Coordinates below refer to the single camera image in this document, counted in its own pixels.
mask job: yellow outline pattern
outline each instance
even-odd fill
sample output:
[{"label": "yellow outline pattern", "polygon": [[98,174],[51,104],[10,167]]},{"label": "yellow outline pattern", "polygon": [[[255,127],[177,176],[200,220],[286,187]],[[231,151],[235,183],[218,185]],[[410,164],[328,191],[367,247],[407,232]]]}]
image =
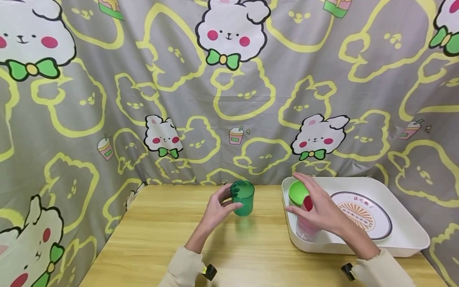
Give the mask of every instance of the yellow outline pattern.
[{"label": "yellow outline pattern", "polygon": [[[320,168],[320,167],[317,166],[318,164],[321,164],[321,163],[324,164],[324,167],[322,167],[322,168]],[[318,161],[314,161],[314,162],[309,162],[309,161],[307,161],[307,160],[303,160],[302,162],[297,162],[297,163],[295,163],[294,165],[292,165],[292,167],[291,167],[291,172],[292,172],[292,173],[297,172],[297,167],[298,167],[298,165],[300,165],[300,164],[304,164],[304,167],[313,166],[314,169],[317,170],[317,171],[319,171],[319,172],[326,170],[326,171],[328,171],[328,172],[331,174],[331,176],[336,177],[336,171],[334,171],[334,170],[332,170],[332,169],[330,168],[331,162],[329,162],[329,161],[326,161],[326,160],[318,160]]]},{"label": "yellow outline pattern", "polygon": [[210,184],[216,186],[217,183],[216,183],[215,181],[212,181],[212,180],[211,180],[211,177],[214,176],[214,175],[216,175],[216,174],[219,173],[219,172],[226,172],[226,173],[232,175],[233,177],[235,177],[235,178],[237,178],[237,179],[240,179],[240,180],[247,180],[247,178],[243,177],[242,175],[239,175],[239,174],[235,173],[235,172],[232,171],[232,170],[224,169],[224,168],[218,168],[218,169],[215,169],[215,170],[209,172],[209,173],[206,175],[206,180],[201,181],[200,184],[201,184],[201,185],[205,185],[205,184],[207,184],[207,183],[210,183]]},{"label": "yellow outline pattern", "polygon": [[[281,125],[292,128],[292,129],[300,129],[301,124],[290,123],[284,120],[284,113],[288,108],[290,108],[291,103],[297,98],[297,94],[300,91],[301,85],[304,84],[306,81],[309,81],[309,85],[304,90],[315,91],[314,97],[319,101],[324,101],[324,105],[325,105],[325,113],[323,114],[324,118],[327,119],[331,116],[330,97],[333,96],[338,91],[336,84],[333,83],[332,81],[323,81],[323,82],[315,83],[313,77],[309,75],[305,77],[304,79],[299,80],[295,84],[295,88],[293,89],[290,98],[279,109],[278,118],[279,118],[279,123]],[[319,95],[319,91],[317,91],[317,88],[322,87],[322,86],[330,87],[330,91],[326,93],[325,95]]]},{"label": "yellow outline pattern", "polygon": [[[120,73],[118,75],[115,75],[115,82],[116,82],[116,88],[117,88],[117,97],[116,97],[116,105],[118,106],[119,110],[135,125],[139,125],[139,126],[145,126],[145,119],[141,120],[141,121],[138,121],[138,120],[135,120],[133,119],[129,113],[124,109],[123,107],[123,104],[121,103],[121,88],[119,86],[119,80],[121,78],[126,78],[128,79],[130,82],[131,82],[131,88],[132,89],[135,89],[135,90],[139,90],[140,91],[140,95],[142,96],[143,99],[147,100],[147,101],[152,101],[155,103],[155,105],[158,107],[159,111],[160,111],[160,114],[159,116],[161,116],[162,118],[167,118],[167,113],[166,113],[166,109],[161,105],[161,103],[159,102],[159,91],[158,89],[156,88],[155,84],[154,83],[140,83],[140,84],[137,84],[133,79],[132,77],[127,74],[127,73]],[[152,95],[152,96],[146,96],[143,91],[142,91],[142,88],[145,88],[145,87],[150,87],[152,89],[154,89],[156,92]]]},{"label": "yellow outline pattern", "polygon": [[[456,190],[456,194],[458,196],[457,199],[443,201],[439,199],[438,197],[436,197],[435,195],[428,194],[425,191],[407,190],[403,188],[402,186],[400,186],[400,183],[399,183],[400,178],[401,177],[405,178],[405,169],[410,167],[411,165],[411,161],[408,155],[417,146],[430,146],[436,150],[442,164],[447,169],[449,169],[449,171],[451,171],[451,173],[454,176],[454,180],[455,180],[454,189]],[[411,196],[416,196],[416,197],[421,197],[421,198],[425,197],[428,200],[435,202],[436,204],[444,206],[444,207],[449,207],[449,208],[459,207],[459,168],[451,159],[449,159],[448,155],[446,154],[445,150],[443,149],[441,145],[437,144],[434,141],[430,141],[430,140],[412,141],[406,146],[403,152],[389,152],[387,154],[387,157],[399,171],[399,173],[395,176],[395,185],[397,186],[399,190]],[[395,157],[402,158],[405,161],[405,164],[403,166],[400,166],[398,163],[396,163]]]},{"label": "yellow outline pattern", "polygon": [[[97,238],[94,236],[89,236],[85,241],[80,243],[80,239],[76,238],[73,239],[66,247],[64,254],[62,255],[62,258],[60,260],[61,267],[59,268],[59,273],[56,275],[53,275],[52,279],[48,283],[48,287],[52,286],[54,283],[59,284],[61,282],[61,279],[64,277],[64,273],[69,268],[77,256],[78,252],[83,249],[86,245],[92,244],[94,248],[94,253],[92,253],[92,263],[94,263],[95,258],[97,256]],[[75,273],[76,266],[72,270],[72,275],[70,276],[70,283],[73,281],[74,278],[74,273]]]},{"label": "yellow outline pattern", "polygon": [[[278,5],[279,0],[271,0],[271,4],[269,4],[269,7],[271,9],[271,12],[273,12]],[[273,26],[273,20],[271,17],[266,19],[266,29],[279,41],[281,42],[285,47],[289,48],[290,50],[293,50],[295,52],[299,53],[314,53],[319,51],[322,46],[325,44],[325,41],[328,39],[328,36],[330,35],[331,27],[333,26],[333,22],[335,20],[335,16],[330,15],[330,22],[328,24],[327,32],[325,33],[324,37],[322,40],[316,44],[316,45],[302,45],[302,44],[297,44],[293,43],[290,40],[288,40],[280,31],[278,31],[276,28]]]},{"label": "yellow outline pattern", "polygon": [[[162,86],[158,82],[158,75],[164,74],[166,72],[163,71],[161,68],[159,68],[157,65],[155,65],[155,62],[159,59],[159,55],[158,55],[158,52],[156,51],[155,46],[151,44],[152,40],[150,39],[151,27],[153,25],[153,21],[160,13],[167,15],[178,25],[178,27],[180,27],[180,29],[182,29],[182,31],[186,34],[188,39],[193,44],[196,50],[196,53],[199,57],[199,60],[201,60],[201,64],[196,72],[191,72],[188,75],[180,77],[180,79],[177,82],[175,82],[171,87]],[[202,49],[198,46],[196,42],[195,32],[191,30],[190,27],[188,27],[188,25],[185,23],[185,21],[183,21],[182,18],[180,18],[179,15],[177,15],[174,11],[172,11],[170,8],[168,8],[167,6],[161,3],[155,3],[153,7],[150,9],[150,11],[148,12],[148,15],[145,20],[144,38],[142,41],[136,42],[136,44],[137,44],[138,49],[147,49],[153,55],[153,60],[151,63],[152,66],[149,66],[149,65],[146,65],[146,66],[148,70],[152,72],[153,82],[156,84],[156,87],[161,91],[173,92],[177,90],[186,81],[202,76],[202,74],[204,73],[204,70],[207,67],[206,56],[204,55],[204,52],[202,51]]]},{"label": "yellow outline pattern", "polygon": [[[228,70],[227,68],[217,68],[213,72],[212,76],[210,77],[210,83],[214,87],[217,88],[217,93],[215,94],[215,97],[213,98],[213,108],[215,109],[215,111],[217,112],[217,115],[220,118],[222,118],[224,120],[228,120],[228,121],[243,121],[243,120],[253,118],[253,117],[263,113],[264,111],[266,111],[268,108],[270,108],[274,104],[274,102],[276,100],[276,88],[271,84],[271,82],[269,81],[268,77],[266,77],[265,71],[264,71],[264,68],[263,68],[263,63],[261,62],[261,60],[259,58],[254,58],[254,59],[251,60],[251,62],[255,62],[257,64],[257,70],[260,72],[260,79],[264,82],[265,87],[267,87],[269,89],[269,91],[270,91],[269,100],[266,103],[264,103],[261,107],[259,107],[258,109],[256,109],[253,112],[246,113],[246,114],[243,114],[243,115],[238,115],[238,116],[225,115],[220,110],[220,106],[218,105],[219,102],[220,102],[220,98],[222,97],[222,92],[225,91],[225,90],[229,90],[231,87],[233,87],[233,85],[234,85],[233,77],[244,75],[244,73],[241,71],[241,67],[243,65],[247,65],[247,64],[246,63],[241,63],[241,66],[236,71],[231,71],[231,70]],[[230,80],[230,82],[228,84],[222,85],[221,83],[219,83],[217,81],[217,77],[221,73],[232,74],[231,80]]]},{"label": "yellow outline pattern", "polygon": [[[130,133],[130,134],[132,134],[134,136],[134,138],[136,138],[140,142],[140,144],[139,144],[140,146],[136,145],[136,147],[144,149],[144,151],[139,155],[139,157],[133,163],[131,163],[132,162],[131,159],[128,160],[125,157],[120,157],[119,156],[119,150],[118,150],[119,147],[117,148],[116,140],[119,137],[119,135],[122,134],[122,133]],[[113,151],[115,152],[115,157],[118,160],[118,173],[119,174],[123,174],[125,169],[134,170],[134,167],[136,165],[138,165],[143,158],[148,156],[148,149],[145,146],[143,140],[141,140],[139,138],[139,136],[133,130],[131,130],[130,128],[123,128],[123,129],[118,130],[115,133],[115,135],[113,136]]]},{"label": "yellow outline pattern", "polygon": [[[447,61],[448,63],[444,64],[443,67],[440,69],[440,71],[434,75],[426,76],[424,73],[424,68],[431,63],[432,61],[435,60],[443,60]],[[422,63],[422,65],[418,69],[418,79],[416,83],[409,89],[405,97],[403,98],[402,103],[400,104],[400,108],[398,110],[398,115],[400,118],[406,122],[411,121],[414,118],[414,115],[409,115],[408,112],[406,111],[406,105],[408,102],[408,99],[411,97],[411,95],[414,93],[414,91],[419,87],[420,84],[429,84],[433,83],[435,81],[438,81],[441,79],[443,76],[446,75],[447,70],[445,67],[456,64],[459,62],[459,57],[448,57],[445,56],[443,53],[433,53],[429,55],[429,57]],[[432,106],[432,107],[424,107],[419,113],[457,113],[459,112],[459,105],[446,105],[446,106]]]},{"label": "yellow outline pattern", "polygon": [[19,90],[17,89],[17,82],[13,80],[10,75],[0,68],[0,78],[5,80],[9,86],[10,96],[8,102],[5,104],[5,122],[8,127],[8,137],[10,139],[11,147],[6,151],[0,153],[0,163],[9,159],[14,154],[14,142],[11,134],[10,120],[13,113],[13,108],[19,103]]},{"label": "yellow outline pattern", "polygon": [[[94,86],[97,87],[97,89],[101,92],[101,119],[100,121],[94,125],[92,128],[87,129],[87,130],[71,130],[62,125],[62,123],[59,120],[59,117],[57,116],[57,111],[56,111],[56,106],[62,103],[64,99],[68,96],[67,92],[64,89],[59,88],[62,84],[74,80],[73,78],[66,77],[62,73],[61,76],[58,79],[52,80],[52,79],[38,79],[35,80],[30,84],[30,93],[32,95],[32,99],[34,102],[36,102],[39,105],[44,105],[48,107],[48,111],[50,112],[50,118],[51,122],[54,126],[54,128],[61,133],[61,135],[70,137],[70,138],[77,138],[77,137],[83,137],[87,135],[92,135],[102,129],[102,127],[105,124],[105,109],[106,109],[106,103],[107,103],[107,94],[105,92],[104,87],[102,84],[98,81],[96,81],[89,73],[88,70],[86,69],[86,66],[84,65],[83,61],[79,58],[75,58],[70,65],[73,64],[78,64],[81,66],[81,68],[86,72],[86,75],[88,76],[89,80],[93,83]],[[43,84],[52,84],[52,83],[57,83],[57,90],[59,91],[59,94],[56,96],[54,99],[46,99],[46,98],[41,98],[38,96],[39,93],[39,88]]]},{"label": "yellow outline pattern", "polygon": [[188,159],[183,159],[183,158],[170,158],[170,157],[163,157],[159,158],[157,161],[155,161],[155,165],[158,167],[159,171],[161,172],[161,175],[168,180],[170,180],[172,183],[180,183],[180,184],[188,184],[188,183],[195,183],[196,182],[196,177],[193,177],[191,180],[172,180],[164,170],[164,168],[161,166],[160,162],[164,159],[168,159],[170,163],[175,163],[178,169],[191,169],[191,166],[188,164]]},{"label": "yellow outline pattern", "polygon": [[[395,69],[395,68],[399,68],[399,67],[401,67],[403,65],[406,65],[406,64],[412,64],[415,61],[419,60],[421,58],[422,54],[428,49],[429,42],[431,40],[431,36],[433,35],[433,32],[434,32],[434,27],[433,27],[432,23],[433,23],[433,20],[434,20],[435,16],[437,15],[437,5],[435,4],[434,0],[416,0],[417,4],[419,6],[421,6],[421,8],[424,10],[425,14],[427,15],[427,18],[429,19],[429,21],[428,21],[429,28],[428,28],[427,33],[425,35],[424,46],[413,57],[404,58],[404,59],[401,59],[401,60],[399,60],[399,61],[397,61],[395,63],[384,65],[379,70],[372,72],[366,78],[358,78],[355,75],[356,72],[357,72],[358,67],[368,64],[368,62],[361,55],[361,53],[365,52],[369,48],[370,43],[371,43],[371,36],[370,36],[370,34],[368,34],[368,30],[373,25],[373,22],[375,21],[376,16],[381,12],[382,8],[384,8],[384,6],[386,6],[390,1],[391,0],[381,0],[381,1],[379,1],[378,4],[376,5],[375,9],[370,14],[370,16],[368,18],[368,22],[362,28],[362,31],[360,31],[357,34],[349,35],[346,39],[344,39],[344,41],[343,41],[343,43],[341,45],[341,48],[340,48],[340,51],[339,51],[339,54],[338,54],[339,58],[341,60],[343,60],[343,61],[346,61],[348,63],[353,64],[353,66],[352,66],[352,68],[351,68],[351,70],[349,71],[349,74],[348,74],[348,79],[351,82],[366,83],[366,82],[370,81],[371,79],[373,79],[374,77],[377,77],[377,76],[381,75],[382,73],[384,73],[385,71],[387,71],[389,69]],[[349,56],[348,54],[346,54],[347,46],[350,43],[355,42],[355,41],[359,41],[359,40],[362,40],[364,46],[363,46],[362,50],[360,51],[359,55],[357,56],[357,58],[354,58],[354,57]]]},{"label": "yellow outline pattern", "polygon": [[220,150],[220,137],[217,135],[217,133],[212,129],[212,126],[210,125],[209,119],[204,117],[204,116],[192,116],[191,118],[188,119],[186,122],[186,126],[184,128],[177,128],[178,131],[182,132],[182,135],[180,136],[180,140],[183,141],[186,137],[186,133],[191,132],[194,130],[194,128],[191,127],[191,123],[196,120],[200,119],[203,121],[204,125],[206,126],[206,131],[210,133],[212,138],[216,140],[216,146],[214,149],[212,149],[206,157],[201,158],[201,159],[187,159],[187,163],[205,163],[208,160],[210,160],[214,155],[218,153]]},{"label": "yellow outline pattern", "polygon": [[[59,5],[62,6],[62,0],[56,0],[56,2],[59,3]],[[107,17],[107,18],[110,18],[114,22],[115,28],[116,28],[117,37],[112,43],[106,43],[106,42],[100,41],[98,39],[95,39],[95,38],[92,38],[92,37],[89,37],[89,36],[86,36],[86,35],[80,33],[79,31],[77,31],[72,26],[72,24],[68,21],[67,16],[62,11],[62,19],[64,20],[65,25],[70,29],[70,31],[72,31],[73,35],[76,35],[78,38],[80,38],[81,40],[83,40],[85,42],[97,45],[97,46],[99,46],[101,48],[104,48],[106,50],[116,50],[116,49],[121,48],[121,46],[123,46],[123,44],[124,44],[123,25],[121,24],[121,21],[116,19],[116,18],[113,18],[113,17]]]},{"label": "yellow outline pattern", "polygon": [[458,285],[454,283],[454,281],[449,276],[448,271],[445,268],[445,265],[443,265],[443,263],[440,261],[440,259],[438,259],[437,255],[435,254],[435,250],[437,244],[443,244],[444,241],[449,240],[451,238],[451,235],[453,235],[453,233],[456,231],[459,231],[459,225],[457,225],[456,223],[450,223],[445,232],[431,239],[431,245],[429,247],[429,254],[432,257],[432,260],[437,264],[445,281],[452,287],[458,287]]},{"label": "yellow outline pattern", "polygon": [[380,115],[382,115],[384,117],[384,126],[381,128],[381,131],[382,131],[382,137],[381,137],[382,148],[379,151],[379,153],[376,154],[376,155],[372,155],[372,156],[360,156],[360,155],[358,155],[356,153],[345,154],[345,153],[339,152],[338,150],[335,150],[333,152],[334,155],[337,155],[337,156],[339,156],[341,158],[352,158],[352,159],[355,159],[355,160],[358,160],[358,161],[361,161],[361,162],[372,162],[372,161],[380,159],[381,157],[383,157],[387,153],[387,151],[391,148],[391,144],[388,141],[389,133],[387,132],[387,130],[389,129],[391,115],[388,112],[381,111],[381,110],[369,110],[369,111],[365,112],[360,118],[351,119],[346,126],[349,126],[349,124],[353,124],[353,125],[346,130],[346,134],[348,134],[351,131],[353,131],[357,124],[367,124],[368,121],[366,121],[365,119],[371,114],[380,114]]},{"label": "yellow outline pattern", "polygon": [[53,168],[53,165],[55,163],[57,163],[59,160],[61,160],[62,162],[66,163],[68,166],[75,166],[75,167],[77,167],[79,169],[86,168],[86,169],[89,170],[89,172],[92,175],[92,178],[90,179],[88,193],[86,194],[86,197],[84,198],[83,204],[81,206],[80,215],[72,223],[68,223],[68,220],[64,220],[64,223],[66,224],[66,226],[64,226],[64,228],[63,228],[63,234],[67,234],[70,231],[72,231],[73,229],[75,229],[81,223],[81,221],[83,220],[84,216],[86,215],[86,211],[88,210],[89,201],[91,200],[91,198],[92,198],[92,196],[94,194],[94,190],[97,187],[97,183],[99,183],[100,176],[99,176],[99,172],[97,171],[96,167],[92,163],[81,162],[79,160],[73,160],[70,157],[68,157],[67,155],[65,155],[64,153],[59,152],[56,156],[54,156],[54,158],[52,158],[45,165],[44,174],[45,174],[46,185],[40,190],[40,197],[41,198],[43,198],[43,195],[45,193],[47,193],[50,196],[50,205],[49,205],[50,207],[51,206],[55,206],[57,194],[60,194],[62,196],[62,192],[60,192],[60,191],[53,192],[52,191],[52,188],[54,187],[56,182],[61,178],[60,176],[57,176],[57,177],[52,177],[51,176],[51,172],[56,169],[56,168]]},{"label": "yellow outline pattern", "polygon": [[[267,167],[265,167],[262,172],[257,173],[257,172],[255,172],[255,169],[257,169],[257,167],[251,166],[253,161],[247,156],[247,148],[249,147],[249,145],[251,145],[252,143],[255,143],[255,142],[264,142],[264,143],[273,144],[273,145],[274,144],[281,145],[284,148],[284,150],[286,151],[285,156],[283,158],[281,158],[281,159],[276,160],[273,163],[268,164]],[[281,162],[286,161],[290,157],[290,155],[291,155],[290,146],[285,141],[283,141],[281,139],[269,140],[269,139],[265,139],[265,138],[262,138],[262,137],[254,137],[254,138],[251,138],[248,141],[244,142],[244,144],[242,145],[242,148],[241,148],[241,155],[234,157],[233,158],[233,163],[236,166],[240,167],[240,168],[247,169],[248,172],[251,175],[260,175],[260,174],[264,174],[269,169],[271,169],[272,167],[280,164]],[[247,161],[247,165],[240,164],[239,163],[240,160]]]},{"label": "yellow outline pattern", "polygon": [[[120,195],[120,193],[124,190],[126,190],[126,187],[129,185],[129,184],[136,184],[137,186],[140,186],[143,182],[140,180],[140,179],[137,179],[137,178],[129,178],[127,179],[123,185],[121,185],[121,187],[118,189],[118,191],[113,194],[112,197],[110,197],[107,202],[105,202],[104,204],[104,207],[102,208],[102,214],[104,215],[104,217],[108,220],[108,223],[107,225],[105,225],[105,233],[106,234],[112,234],[113,231],[115,231],[115,227],[113,228],[110,228],[110,226],[112,225],[112,223],[116,220],[121,220],[121,218],[123,217],[123,215],[117,215],[117,216],[114,216],[110,213],[110,205],[116,200],[118,199],[118,196]],[[125,202],[127,198],[122,198],[121,201],[122,202]]]}]

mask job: beige sleeve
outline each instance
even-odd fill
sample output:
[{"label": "beige sleeve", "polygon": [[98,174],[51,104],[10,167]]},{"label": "beige sleeve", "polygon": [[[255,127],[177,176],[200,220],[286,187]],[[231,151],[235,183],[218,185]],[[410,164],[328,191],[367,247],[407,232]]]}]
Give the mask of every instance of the beige sleeve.
[{"label": "beige sleeve", "polygon": [[180,247],[158,287],[194,287],[196,277],[203,272],[204,267],[201,254]]},{"label": "beige sleeve", "polygon": [[370,260],[357,259],[355,277],[368,287],[415,287],[413,280],[387,250]]}]

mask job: white tray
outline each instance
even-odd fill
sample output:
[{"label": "white tray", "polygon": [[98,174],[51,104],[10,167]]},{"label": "white tray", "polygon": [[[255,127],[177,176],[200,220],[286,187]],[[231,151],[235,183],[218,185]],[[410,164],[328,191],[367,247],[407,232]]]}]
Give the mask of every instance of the white tray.
[{"label": "white tray", "polygon": [[[375,240],[377,246],[385,248],[394,257],[410,257],[430,246],[430,238],[422,226],[413,218],[392,192],[381,182],[369,177],[314,177],[316,182],[330,195],[350,191],[368,197],[378,203],[392,220],[389,237]],[[293,205],[288,196],[290,185],[296,181],[288,177],[282,182],[285,206]],[[320,231],[315,242],[307,242],[296,234],[297,216],[285,212],[290,240],[300,250],[312,253],[353,254],[338,236]]]}]

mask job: white plate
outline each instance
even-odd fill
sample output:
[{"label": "white plate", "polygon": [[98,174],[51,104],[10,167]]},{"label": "white plate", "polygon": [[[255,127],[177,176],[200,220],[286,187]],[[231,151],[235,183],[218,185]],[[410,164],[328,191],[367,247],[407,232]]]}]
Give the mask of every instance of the white plate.
[{"label": "white plate", "polygon": [[392,232],[392,221],[377,203],[354,192],[337,192],[331,196],[336,205],[373,240],[388,237]]}]

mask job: gray curtain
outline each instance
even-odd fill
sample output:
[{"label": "gray curtain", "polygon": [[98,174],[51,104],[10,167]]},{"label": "gray curtain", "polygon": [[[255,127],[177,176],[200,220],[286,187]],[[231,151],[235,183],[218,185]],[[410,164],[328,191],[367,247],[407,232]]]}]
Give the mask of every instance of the gray curtain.
[{"label": "gray curtain", "polygon": [[297,171],[383,182],[457,286],[458,62],[458,0],[0,0],[0,285],[77,286],[145,185]]}]

